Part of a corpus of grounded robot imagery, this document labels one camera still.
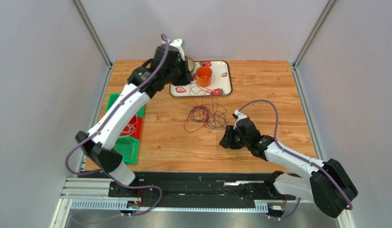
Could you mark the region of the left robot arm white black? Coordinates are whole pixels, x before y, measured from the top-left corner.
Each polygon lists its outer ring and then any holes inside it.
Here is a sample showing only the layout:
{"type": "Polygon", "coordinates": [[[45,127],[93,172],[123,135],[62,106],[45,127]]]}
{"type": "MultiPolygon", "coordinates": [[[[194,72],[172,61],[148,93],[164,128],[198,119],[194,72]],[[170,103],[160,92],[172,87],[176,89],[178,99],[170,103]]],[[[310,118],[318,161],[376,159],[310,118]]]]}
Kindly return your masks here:
{"type": "Polygon", "coordinates": [[[122,130],[140,108],[166,86],[186,86],[192,81],[183,40],[165,41],[153,58],[132,72],[120,96],[101,120],[88,132],[76,134],[78,146],[115,182],[130,185],[135,174],[123,162],[122,155],[113,149],[122,130]]]}

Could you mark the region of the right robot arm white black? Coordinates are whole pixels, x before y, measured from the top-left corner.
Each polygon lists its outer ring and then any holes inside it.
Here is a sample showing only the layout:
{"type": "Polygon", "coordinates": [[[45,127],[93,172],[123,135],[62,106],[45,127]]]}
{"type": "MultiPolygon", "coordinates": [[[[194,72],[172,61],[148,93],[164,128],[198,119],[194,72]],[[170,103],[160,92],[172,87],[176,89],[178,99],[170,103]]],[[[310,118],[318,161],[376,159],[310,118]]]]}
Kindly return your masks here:
{"type": "Polygon", "coordinates": [[[300,154],[274,137],[261,134],[248,117],[228,125],[219,144],[225,149],[246,148],[255,157],[289,169],[296,176],[276,171],[267,181],[270,189],[281,195],[309,200],[329,217],[338,217],[358,196],[357,188],[340,162],[300,154]]]}

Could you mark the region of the beige ceramic bowl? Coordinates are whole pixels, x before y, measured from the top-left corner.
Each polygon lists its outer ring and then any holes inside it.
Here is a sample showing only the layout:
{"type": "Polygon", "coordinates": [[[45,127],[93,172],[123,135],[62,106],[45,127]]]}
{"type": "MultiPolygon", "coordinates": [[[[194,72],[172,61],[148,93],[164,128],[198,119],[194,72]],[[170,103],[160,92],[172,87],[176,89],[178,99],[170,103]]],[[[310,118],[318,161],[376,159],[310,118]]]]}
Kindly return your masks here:
{"type": "Polygon", "coordinates": [[[188,70],[191,74],[193,74],[193,71],[195,69],[195,62],[192,58],[186,57],[187,65],[188,65],[188,70]]]}

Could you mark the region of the orange translucent cup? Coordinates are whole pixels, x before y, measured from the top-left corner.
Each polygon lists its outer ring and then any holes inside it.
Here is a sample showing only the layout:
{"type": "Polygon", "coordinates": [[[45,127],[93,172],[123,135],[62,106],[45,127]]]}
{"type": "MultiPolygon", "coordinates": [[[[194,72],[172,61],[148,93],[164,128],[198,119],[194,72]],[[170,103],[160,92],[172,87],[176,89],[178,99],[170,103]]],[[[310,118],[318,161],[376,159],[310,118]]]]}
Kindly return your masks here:
{"type": "Polygon", "coordinates": [[[197,69],[196,77],[199,86],[208,87],[212,81],[212,69],[206,65],[202,65],[197,69]]]}

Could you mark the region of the strawberry pattern white tray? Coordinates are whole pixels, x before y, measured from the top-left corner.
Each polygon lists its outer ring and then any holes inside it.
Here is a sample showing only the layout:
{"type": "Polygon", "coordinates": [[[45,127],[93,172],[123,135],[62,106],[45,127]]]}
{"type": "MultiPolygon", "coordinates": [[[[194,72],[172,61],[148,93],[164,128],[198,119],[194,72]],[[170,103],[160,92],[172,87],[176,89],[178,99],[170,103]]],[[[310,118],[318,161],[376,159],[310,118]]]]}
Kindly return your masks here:
{"type": "Polygon", "coordinates": [[[229,64],[223,60],[196,61],[190,67],[193,81],[189,85],[170,85],[170,95],[176,98],[227,96],[233,92],[229,64]],[[211,76],[201,78],[200,67],[209,68],[211,76]]]}

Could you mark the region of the green bin far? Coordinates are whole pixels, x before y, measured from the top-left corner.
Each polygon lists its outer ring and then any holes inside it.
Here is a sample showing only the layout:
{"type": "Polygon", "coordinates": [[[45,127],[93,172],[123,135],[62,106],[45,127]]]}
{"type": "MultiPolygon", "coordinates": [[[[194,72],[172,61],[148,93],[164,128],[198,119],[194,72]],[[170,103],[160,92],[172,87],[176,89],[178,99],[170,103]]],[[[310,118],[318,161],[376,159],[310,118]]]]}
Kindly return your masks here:
{"type": "MultiPolygon", "coordinates": [[[[107,113],[107,111],[112,107],[112,105],[116,102],[116,100],[118,99],[119,96],[120,96],[120,94],[118,94],[118,93],[110,94],[110,96],[108,98],[108,101],[107,101],[106,108],[105,108],[105,113],[107,113]]],[[[146,105],[142,106],[138,110],[138,112],[137,112],[137,116],[138,117],[144,118],[144,116],[145,116],[145,108],[146,108],[146,105]]]]}

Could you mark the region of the green bin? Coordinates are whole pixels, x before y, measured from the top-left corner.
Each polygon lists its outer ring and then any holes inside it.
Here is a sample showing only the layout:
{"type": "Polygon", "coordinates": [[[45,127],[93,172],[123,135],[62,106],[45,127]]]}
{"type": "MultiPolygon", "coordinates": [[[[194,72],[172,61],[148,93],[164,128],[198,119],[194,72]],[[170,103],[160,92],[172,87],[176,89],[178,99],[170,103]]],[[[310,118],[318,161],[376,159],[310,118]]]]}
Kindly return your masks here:
{"type": "MultiPolygon", "coordinates": [[[[118,99],[119,96],[120,96],[120,94],[118,94],[118,93],[110,94],[110,96],[108,98],[108,101],[107,101],[106,108],[105,108],[105,113],[107,113],[107,111],[112,107],[112,105],[116,102],[116,100],[118,99]]],[[[142,106],[138,110],[138,112],[137,112],[137,116],[138,117],[144,118],[144,116],[145,116],[145,108],[146,108],[146,105],[142,106]]]]}
{"type": "Polygon", "coordinates": [[[118,138],[113,147],[125,164],[137,164],[139,148],[140,141],[129,136],[118,138]]]}

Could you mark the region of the red bin middle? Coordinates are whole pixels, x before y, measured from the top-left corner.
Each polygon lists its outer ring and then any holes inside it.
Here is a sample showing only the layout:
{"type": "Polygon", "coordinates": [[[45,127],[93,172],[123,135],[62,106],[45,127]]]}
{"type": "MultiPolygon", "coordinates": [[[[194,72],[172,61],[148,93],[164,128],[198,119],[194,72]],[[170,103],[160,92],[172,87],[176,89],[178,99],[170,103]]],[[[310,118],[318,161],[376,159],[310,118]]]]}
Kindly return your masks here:
{"type": "Polygon", "coordinates": [[[142,125],[143,125],[143,119],[135,115],[129,121],[129,123],[124,127],[124,129],[122,130],[122,132],[118,137],[123,138],[129,136],[139,140],[141,137],[142,125]]]}

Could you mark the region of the green bin near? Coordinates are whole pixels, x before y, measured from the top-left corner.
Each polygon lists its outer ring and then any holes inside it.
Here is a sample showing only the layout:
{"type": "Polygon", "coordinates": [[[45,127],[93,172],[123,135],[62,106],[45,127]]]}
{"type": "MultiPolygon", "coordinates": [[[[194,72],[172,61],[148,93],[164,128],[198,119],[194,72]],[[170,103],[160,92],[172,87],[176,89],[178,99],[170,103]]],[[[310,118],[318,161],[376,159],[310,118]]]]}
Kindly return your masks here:
{"type": "Polygon", "coordinates": [[[137,164],[139,148],[140,141],[129,136],[118,138],[113,147],[125,164],[137,164]]]}

